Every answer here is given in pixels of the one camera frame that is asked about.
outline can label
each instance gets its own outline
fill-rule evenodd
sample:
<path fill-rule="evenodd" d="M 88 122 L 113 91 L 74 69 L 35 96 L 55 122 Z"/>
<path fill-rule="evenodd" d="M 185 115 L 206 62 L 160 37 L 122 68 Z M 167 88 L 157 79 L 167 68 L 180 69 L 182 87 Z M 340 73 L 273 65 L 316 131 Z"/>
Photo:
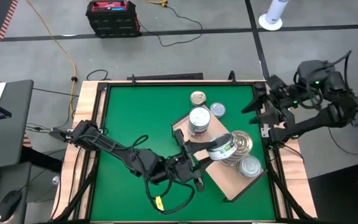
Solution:
<path fill-rule="evenodd" d="M 225 159 L 231 156 L 237 150 L 237 144 L 232 141 L 230 144 L 217 148 L 215 151 L 208 151 L 209 157 L 212 160 Z"/>

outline silver can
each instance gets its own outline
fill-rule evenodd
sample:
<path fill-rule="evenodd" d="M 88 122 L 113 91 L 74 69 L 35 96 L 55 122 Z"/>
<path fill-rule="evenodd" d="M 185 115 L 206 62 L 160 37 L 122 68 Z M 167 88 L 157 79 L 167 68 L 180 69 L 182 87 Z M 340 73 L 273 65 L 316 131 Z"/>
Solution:
<path fill-rule="evenodd" d="M 237 144 L 234 142 L 232 134 L 224 134 L 218 138 L 212 139 L 216 142 L 216 146 L 207 149 L 209 157 L 212 160 L 221 160 L 230 157 L 237 149 Z"/>
<path fill-rule="evenodd" d="M 246 178 L 257 177 L 262 171 L 262 165 L 254 156 L 245 156 L 237 165 L 237 169 L 241 176 Z"/>
<path fill-rule="evenodd" d="M 189 113 L 189 134 L 198 137 L 208 130 L 211 113 L 201 106 L 193 108 Z"/>
<path fill-rule="evenodd" d="M 209 110 L 217 118 L 223 117 L 223 115 L 226 112 L 226 108 L 221 103 L 213 103 L 213 104 L 211 104 L 211 106 L 209 107 Z"/>
<path fill-rule="evenodd" d="M 194 91 L 190 95 L 190 101 L 193 106 L 201 106 L 206 102 L 206 95 L 202 91 Z"/>
<path fill-rule="evenodd" d="M 252 149 L 252 140 L 248 133 L 244 131 L 233 131 L 234 142 L 237 144 L 237 150 L 227 159 L 221 160 L 224 165 L 234 166 Z"/>

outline yellow cable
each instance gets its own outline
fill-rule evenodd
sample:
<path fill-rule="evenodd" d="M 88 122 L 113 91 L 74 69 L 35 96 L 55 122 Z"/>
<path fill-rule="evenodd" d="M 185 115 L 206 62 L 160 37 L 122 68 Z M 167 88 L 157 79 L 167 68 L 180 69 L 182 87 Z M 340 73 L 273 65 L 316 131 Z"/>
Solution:
<path fill-rule="evenodd" d="M 67 51 L 59 44 L 59 42 L 57 42 L 57 40 L 53 37 L 52 33 L 50 32 L 47 24 L 45 23 L 44 19 L 42 18 L 42 16 L 38 13 L 38 11 L 35 9 L 35 7 L 31 4 L 30 0 L 26 0 L 27 3 L 29 3 L 29 5 L 31 6 L 31 8 L 34 10 L 34 12 L 37 14 L 37 16 L 40 18 L 41 22 L 44 24 L 46 30 L 48 31 L 48 34 L 50 36 L 50 38 L 52 40 L 55 41 L 55 43 L 60 47 L 60 49 L 66 54 L 66 56 L 68 57 L 68 59 L 70 60 L 70 63 L 71 63 L 71 66 L 73 67 L 73 76 L 74 77 L 77 77 L 77 69 L 75 67 L 75 64 L 74 64 L 74 60 L 73 58 L 67 53 Z M 73 84 L 71 85 L 71 96 L 70 96 L 70 112 L 71 114 L 73 114 L 73 94 L 74 94 L 74 84 L 75 84 L 75 81 L 73 81 Z"/>
<path fill-rule="evenodd" d="M 159 4 L 161 7 L 166 7 L 168 4 L 167 0 L 163 0 L 163 1 L 148 1 L 148 0 L 142 0 L 143 2 L 147 2 L 147 3 L 151 3 L 151 4 Z"/>

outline computer mouse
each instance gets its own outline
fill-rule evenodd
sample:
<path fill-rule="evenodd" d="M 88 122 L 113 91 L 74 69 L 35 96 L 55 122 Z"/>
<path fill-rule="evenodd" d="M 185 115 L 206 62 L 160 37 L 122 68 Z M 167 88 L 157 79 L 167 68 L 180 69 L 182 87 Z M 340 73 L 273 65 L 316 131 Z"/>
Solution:
<path fill-rule="evenodd" d="M 0 203 L 0 222 L 8 220 L 16 210 L 22 198 L 22 192 L 18 190 L 10 191 Z"/>

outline wooden table frame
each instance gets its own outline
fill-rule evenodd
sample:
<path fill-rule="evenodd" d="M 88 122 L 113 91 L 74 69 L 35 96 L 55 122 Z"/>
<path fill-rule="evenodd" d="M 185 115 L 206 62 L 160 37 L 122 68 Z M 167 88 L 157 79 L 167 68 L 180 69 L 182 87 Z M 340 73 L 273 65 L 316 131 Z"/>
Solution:
<path fill-rule="evenodd" d="M 87 81 L 82 83 L 80 97 L 78 100 L 76 114 L 73 120 L 73 128 L 81 121 L 91 119 L 99 126 L 104 126 L 102 115 L 106 108 L 107 102 L 105 101 L 106 90 L 105 87 L 108 84 L 114 85 L 163 85 L 169 86 L 173 84 L 197 85 L 205 84 L 209 85 L 236 85 L 232 80 L 139 80 L 134 83 L 133 81 Z M 239 83 L 264 83 L 263 80 L 238 80 Z M 290 140 L 287 145 L 300 152 L 298 141 Z M 299 158 L 293 152 L 283 148 L 280 150 L 269 150 L 271 159 L 274 159 L 273 167 L 279 174 L 280 178 L 284 181 L 289 192 L 293 195 L 296 201 L 303 207 L 305 212 L 312 217 L 316 217 L 316 210 L 314 208 L 313 199 L 311 196 L 308 179 L 306 176 L 305 166 L 301 158 Z M 62 213 L 64 208 L 68 205 L 69 201 L 73 198 L 78 190 L 78 186 L 82 183 L 85 177 L 89 174 L 93 165 L 94 159 L 97 157 L 95 152 L 85 152 L 85 150 L 78 150 L 73 145 L 68 145 L 65 160 L 62 169 L 62 189 L 60 192 L 60 199 L 58 200 L 58 193 L 53 210 L 58 206 L 55 217 Z M 292 218 L 293 212 L 289 207 L 286 200 L 284 200 L 277 185 L 274 184 L 269 177 L 270 191 L 272 193 L 273 204 L 275 207 L 275 215 L 277 218 Z M 76 207 L 71 214 L 70 219 L 89 219 L 90 218 L 90 205 L 93 198 L 93 187 L 95 183 L 92 183 L 84 193 L 81 203 Z"/>

